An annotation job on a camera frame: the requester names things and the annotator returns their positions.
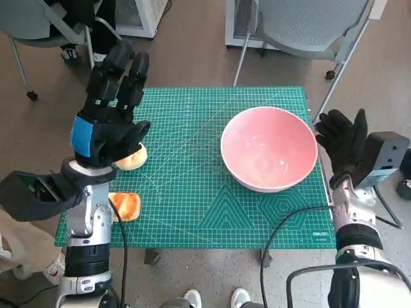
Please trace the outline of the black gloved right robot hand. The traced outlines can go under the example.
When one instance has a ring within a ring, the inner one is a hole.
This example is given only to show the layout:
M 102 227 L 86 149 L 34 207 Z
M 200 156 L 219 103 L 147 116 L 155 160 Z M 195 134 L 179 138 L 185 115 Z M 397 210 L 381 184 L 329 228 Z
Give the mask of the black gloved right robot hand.
M 319 115 L 315 128 L 315 138 L 326 150 L 333 174 L 353 173 L 362 157 L 368 134 L 365 110 L 359 109 L 354 121 L 337 109 L 330 110 Z

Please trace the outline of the black left hand blue tape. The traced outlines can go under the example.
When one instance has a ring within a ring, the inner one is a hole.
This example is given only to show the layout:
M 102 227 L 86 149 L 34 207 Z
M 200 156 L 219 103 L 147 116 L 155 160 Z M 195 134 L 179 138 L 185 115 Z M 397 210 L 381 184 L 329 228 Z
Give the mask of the black left hand blue tape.
M 93 67 L 85 105 L 75 118 L 71 145 L 76 161 L 89 168 L 110 166 L 140 149 L 148 120 L 134 122 L 144 95 L 149 55 L 120 40 L 101 65 Z

